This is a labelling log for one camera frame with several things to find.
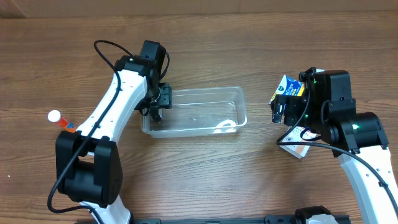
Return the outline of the blue yellow VapoDrops box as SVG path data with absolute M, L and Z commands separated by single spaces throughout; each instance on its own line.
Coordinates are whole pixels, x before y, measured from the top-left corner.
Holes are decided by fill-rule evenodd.
M 305 89 L 304 82 L 295 80 L 287 75 L 284 75 L 278 84 L 276 91 L 274 92 L 269 104 L 275 99 L 277 95 L 288 95 L 288 96 L 302 96 Z

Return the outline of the orange tube white cap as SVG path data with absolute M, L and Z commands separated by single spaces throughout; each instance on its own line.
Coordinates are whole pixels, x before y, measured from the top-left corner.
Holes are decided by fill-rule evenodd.
M 67 120 L 65 117 L 63 117 L 59 110 L 50 111 L 47 115 L 47 119 L 50 122 L 59 125 L 61 128 L 68 132 L 74 133 L 76 131 L 76 126 L 73 123 L 69 122 L 69 120 Z

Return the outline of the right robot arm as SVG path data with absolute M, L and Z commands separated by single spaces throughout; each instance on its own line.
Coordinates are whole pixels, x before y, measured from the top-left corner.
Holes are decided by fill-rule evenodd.
M 365 223 L 397 223 L 397 183 L 389 141 L 381 120 L 372 112 L 357 113 L 346 70 L 309 68 L 298 75 L 301 89 L 287 86 L 271 99 L 272 122 L 293 131 L 302 127 L 312 139 L 278 146 L 315 146 L 332 150 L 349 179 Z

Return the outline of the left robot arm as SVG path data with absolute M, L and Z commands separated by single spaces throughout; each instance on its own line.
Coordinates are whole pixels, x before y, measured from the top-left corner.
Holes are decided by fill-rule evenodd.
M 160 122 L 162 111 L 172 108 L 172 88 L 162 82 L 169 63 L 160 43 L 145 40 L 138 55 L 126 51 L 108 64 L 113 79 L 94 112 L 55 141 L 57 180 L 47 197 L 52 213 L 84 209 L 95 223 L 134 223 L 119 194 L 123 168 L 118 142 L 134 111 Z

